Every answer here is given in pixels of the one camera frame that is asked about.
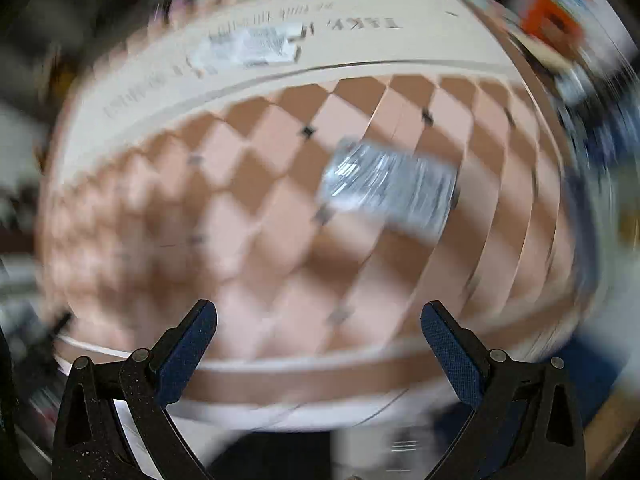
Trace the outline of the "large silver blister pack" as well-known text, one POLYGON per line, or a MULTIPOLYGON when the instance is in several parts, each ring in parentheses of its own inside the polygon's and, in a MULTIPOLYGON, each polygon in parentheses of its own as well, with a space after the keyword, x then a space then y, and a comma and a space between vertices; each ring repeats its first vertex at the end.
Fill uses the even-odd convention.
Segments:
POLYGON ((343 139, 322 170, 317 200, 326 216, 362 214, 434 242, 457 198, 458 170, 432 155, 343 139))

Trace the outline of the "white medicine sachet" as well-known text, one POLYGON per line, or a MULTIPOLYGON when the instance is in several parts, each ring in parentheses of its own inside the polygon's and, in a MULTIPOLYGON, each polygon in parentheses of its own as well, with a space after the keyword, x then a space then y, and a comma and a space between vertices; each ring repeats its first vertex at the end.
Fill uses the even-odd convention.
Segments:
POLYGON ((202 40, 186 57, 199 74, 216 74, 240 67, 294 64, 299 41, 306 37, 302 23, 243 28, 202 40))

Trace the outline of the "round checkered printed rug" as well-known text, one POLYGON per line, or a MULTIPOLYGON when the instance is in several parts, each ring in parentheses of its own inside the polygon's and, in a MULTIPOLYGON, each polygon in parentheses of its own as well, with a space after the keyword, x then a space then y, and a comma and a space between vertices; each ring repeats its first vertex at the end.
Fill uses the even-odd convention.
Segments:
POLYGON ((194 302, 217 333, 175 413, 242 429, 405 416, 440 395, 420 311, 534 360, 586 302, 564 132, 506 34, 468 0, 209 0, 142 28, 73 84, 43 185, 43 309, 56 346, 126 358, 194 302), (302 23, 294 64, 199 74, 209 35, 302 23), (442 236, 318 216, 343 139, 459 174, 442 236))

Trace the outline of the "orange box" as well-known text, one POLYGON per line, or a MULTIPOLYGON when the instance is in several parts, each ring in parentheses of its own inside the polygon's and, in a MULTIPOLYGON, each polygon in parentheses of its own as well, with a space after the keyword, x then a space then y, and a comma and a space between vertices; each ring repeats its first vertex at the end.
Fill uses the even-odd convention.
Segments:
POLYGON ((526 35, 539 39, 573 61, 585 36, 582 25, 555 0, 534 0, 520 27, 526 35))

